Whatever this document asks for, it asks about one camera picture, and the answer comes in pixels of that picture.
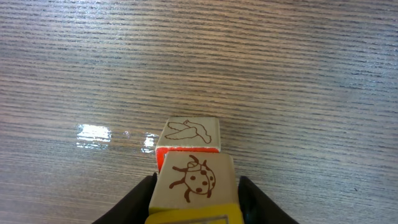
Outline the orange-sided bird block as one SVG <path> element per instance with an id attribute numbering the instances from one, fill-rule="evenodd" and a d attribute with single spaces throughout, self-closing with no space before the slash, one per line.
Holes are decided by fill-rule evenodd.
<path id="1" fill-rule="evenodd" d="M 220 121 L 216 117 L 171 117 L 155 146 L 158 170 L 169 151 L 220 152 Z"/>

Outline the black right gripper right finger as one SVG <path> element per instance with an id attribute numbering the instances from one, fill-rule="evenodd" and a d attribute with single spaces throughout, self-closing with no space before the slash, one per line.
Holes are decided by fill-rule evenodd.
<path id="1" fill-rule="evenodd" d="M 246 176 L 239 179 L 238 196 L 245 224 L 299 224 Z"/>

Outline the yellow-top tower block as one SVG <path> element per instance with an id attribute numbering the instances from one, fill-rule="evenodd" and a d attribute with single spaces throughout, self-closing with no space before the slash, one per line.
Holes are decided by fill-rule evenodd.
<path id="1" fill-rule="evenodd" d="M 145 223 L 242 223 L 231 156 L 166 154 Z"/>

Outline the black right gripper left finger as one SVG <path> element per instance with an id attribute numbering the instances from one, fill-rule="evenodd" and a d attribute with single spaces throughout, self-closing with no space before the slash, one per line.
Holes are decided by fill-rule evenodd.
<path id="1" fill-rule="evenodd" d="M 143 178 L 113 208 L 93 224 L 144 224 L 149 216 L 149 204 L 157 183 L 157 174 Z"/>

